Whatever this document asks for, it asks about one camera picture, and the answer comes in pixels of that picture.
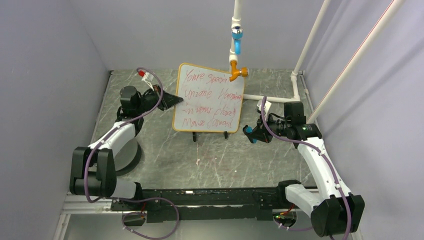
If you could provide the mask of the yellow framed whiteboard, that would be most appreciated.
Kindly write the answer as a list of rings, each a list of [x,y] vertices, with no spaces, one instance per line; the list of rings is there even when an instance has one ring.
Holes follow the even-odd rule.
[[[230,81],[231,73],[192,63],[178,69],[176,96],[183,98],[173,112],[179,132],[235,133],[239,129],[245,79]]]

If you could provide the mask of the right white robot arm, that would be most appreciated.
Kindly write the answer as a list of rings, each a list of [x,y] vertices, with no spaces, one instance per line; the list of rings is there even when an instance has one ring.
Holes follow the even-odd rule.
[[[243,133],[252,144],[270,143],[272,139],[292,143],[306,161],[318,190],[314,194],[297,180],[285,180],[278,184],[276,203],[282,208],[291,204],[299,207],[308,215],[311,229],[319,237],[334,239],[341,235],[346,240],[359,228],[365,209],[363,197],[353,194],[342,180],[327,154],[320,129],[306,122],[302,102],[284,103],[283,116],[270,113],[270,106],[265,97],[260,100],[256,126],[246,125]]]

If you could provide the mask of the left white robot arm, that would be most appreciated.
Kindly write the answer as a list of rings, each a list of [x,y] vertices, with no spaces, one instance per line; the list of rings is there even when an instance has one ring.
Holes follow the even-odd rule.
[[[120,104],[113,127],[99,140],[72,153],[69,191],[73,195],[124,199],[131,210],[144,203],[138,182],[119,180],[114,158],[141,131],[144,117],[154,109],[165,111],[183,98],[164,91],[158,84],[140,93],[134,86],[120,90]]]

